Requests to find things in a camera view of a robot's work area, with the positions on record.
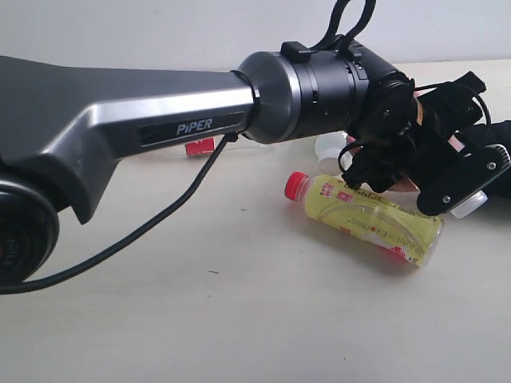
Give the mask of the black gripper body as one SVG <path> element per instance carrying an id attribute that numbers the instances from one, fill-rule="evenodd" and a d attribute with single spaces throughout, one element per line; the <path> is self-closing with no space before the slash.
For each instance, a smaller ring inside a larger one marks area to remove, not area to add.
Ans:
<path id="1" fill-rule="evenodd" d="M 420 96 L 416 91 L 414 80 L 404 76 L 370 87 L 360 116 L 347 129 L 354 155 L 342 177 L 350 188 L 369 184 L 384 192 L 405 176 L 420 188 L 433 183 L 458 161 L 450 137 L 487 115 L 485 82 L 472 71 L 422 86 Z"/>

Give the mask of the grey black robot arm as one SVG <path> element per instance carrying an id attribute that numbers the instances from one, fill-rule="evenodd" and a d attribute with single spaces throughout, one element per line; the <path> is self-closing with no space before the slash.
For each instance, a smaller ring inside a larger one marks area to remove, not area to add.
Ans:
<path id="1" fill-rule="evenodd" d="M 384 192 L 402 177 L 427 215 L 509 186 L 510 124 L 489 111 L 474 73 L 416 86 L 345 36 L 307 48 L 282 44 L 238 69 L 104 69 L 1 59 L 1 292 L 24 294 L 69 280 L 123 250 L 180 208 L 216 155 L 171 206 L 91 259 L 34 279 L 59 235 L 60 211 L 93 217 L 124 158 L 219 136 L 276 144 L 344 131 L 357 153 L 351 188 Z"/>

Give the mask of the person's open bare hand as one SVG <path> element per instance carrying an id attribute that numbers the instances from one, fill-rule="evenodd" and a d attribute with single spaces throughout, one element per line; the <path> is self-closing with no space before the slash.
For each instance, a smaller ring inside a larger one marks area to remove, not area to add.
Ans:
<path id="1" fill-rule="evenodd" d="M 348 144 L 352 144 L 355 142 L 355 138 L 352 136 L 347 135 L 346 136 L 346 142 Z M 350 150 L 350 154 L 352 156 L 352 159 L 354 159 L 358 152 L 361 150 L 360 147 L 352 148 Z M 417 186 L 407 177 L 407 176 L 400 176 L 401 178 L 398 179 L 398 181 L 394 182 L 393 185 L 390 186 L 390 188 L 387 189 L 389 192 L 402 192 L 402 193 L 408 193 L 408 192 L 416 192 L 418 191 Z"/>

